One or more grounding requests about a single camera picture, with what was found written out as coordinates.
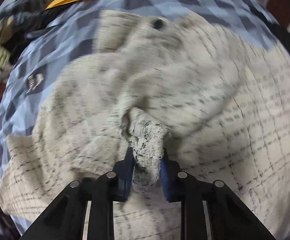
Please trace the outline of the black clothes on bed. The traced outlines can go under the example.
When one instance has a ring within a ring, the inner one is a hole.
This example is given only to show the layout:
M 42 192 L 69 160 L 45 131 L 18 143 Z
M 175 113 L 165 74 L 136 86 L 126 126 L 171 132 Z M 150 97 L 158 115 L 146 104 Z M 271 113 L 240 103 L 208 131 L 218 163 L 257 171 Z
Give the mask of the black clothes on bed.
M 249 6 L 249 9 L 252 14 L 257 16 L 262 20 L 262 22 L 264 22 L 266 27 L 281 42 L 281 44 L 285 47 L 285 49 L 290 55 L 290 33 L 287 31 L 287 29 L 277 23 L 271 23 L 270 21 L 268 21 L 266 17 L 261 12 L 259 12 L 255 7 Z

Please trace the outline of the cream plaid tweed jacket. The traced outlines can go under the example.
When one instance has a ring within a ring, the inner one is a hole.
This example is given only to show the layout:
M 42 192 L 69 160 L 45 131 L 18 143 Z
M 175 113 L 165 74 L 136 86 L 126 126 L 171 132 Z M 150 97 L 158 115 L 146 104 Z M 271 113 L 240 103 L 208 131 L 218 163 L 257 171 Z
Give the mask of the cream plaid tweed jacket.
M 70 62 L 28 136 L 10 135 L 4 213 L 34 221 L 72 180 L 108 172 L 133 147 L 116 239 L 179 239 L 160 160 L 223 180 L 276 239 L 290 230 L 290 56 L 191 12 L 176 22 L 104 11 L 94 52 Z

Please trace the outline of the blue checkered bed cover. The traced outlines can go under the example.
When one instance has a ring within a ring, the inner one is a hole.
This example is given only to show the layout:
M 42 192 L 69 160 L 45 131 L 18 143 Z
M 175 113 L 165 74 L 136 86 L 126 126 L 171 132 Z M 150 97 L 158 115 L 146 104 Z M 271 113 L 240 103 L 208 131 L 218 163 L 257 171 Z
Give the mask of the blue checkered bed cover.
M 92 51 L 99 12 L 114 9 L 170 20 L 194 11 L 208 22 L 235 31 L 252 45 L 270 49 L 276 38 L 249 7 L 273 16 L 256 0 L 87 0 L 72 5 L 52 23 L 52 30 L 33 41 L 16 62 L 0 105 L 0 174 L 10 159 L 8 135 L 28 135 L 41 102 L 65 64 Z

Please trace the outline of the pile of bedding and clothes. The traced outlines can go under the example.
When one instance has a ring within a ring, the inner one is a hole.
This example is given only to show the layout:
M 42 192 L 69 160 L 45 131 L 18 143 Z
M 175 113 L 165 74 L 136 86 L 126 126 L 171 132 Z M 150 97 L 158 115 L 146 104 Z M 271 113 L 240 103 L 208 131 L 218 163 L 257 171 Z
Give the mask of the pile of bedding and clothes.
M 43 10 L 42 0 L 15 0 L 0 10 L 0 80 L 12 70 L 10 57 L 20 42 L 18 35 L 37 25 Z

